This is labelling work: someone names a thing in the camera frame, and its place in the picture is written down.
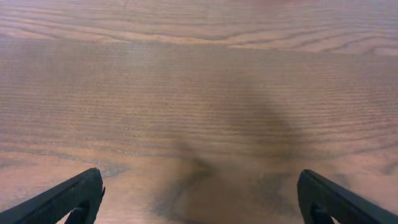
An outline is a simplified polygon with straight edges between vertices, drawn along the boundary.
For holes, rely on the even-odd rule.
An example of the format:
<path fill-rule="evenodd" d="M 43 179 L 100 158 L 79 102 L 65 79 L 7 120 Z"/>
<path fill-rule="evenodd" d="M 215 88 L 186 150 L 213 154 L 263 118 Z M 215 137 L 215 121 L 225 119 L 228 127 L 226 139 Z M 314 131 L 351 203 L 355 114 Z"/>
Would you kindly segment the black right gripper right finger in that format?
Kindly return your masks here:
<path fill-rule="evenodd" d="M 305 169 L 297 182 L 298 204 L 305 224 L 397 224 L 397 215 Z"/>

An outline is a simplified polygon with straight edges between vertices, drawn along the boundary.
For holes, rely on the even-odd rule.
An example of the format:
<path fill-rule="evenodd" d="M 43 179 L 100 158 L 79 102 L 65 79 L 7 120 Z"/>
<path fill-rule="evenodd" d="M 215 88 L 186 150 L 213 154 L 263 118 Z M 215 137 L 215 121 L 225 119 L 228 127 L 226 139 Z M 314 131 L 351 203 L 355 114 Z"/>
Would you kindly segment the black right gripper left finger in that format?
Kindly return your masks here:
<path fill-rule="evenodd" d="M 1 212 L 1 224 L 94 224 L 105 193 L 101 172 L 90 168 Z"/>

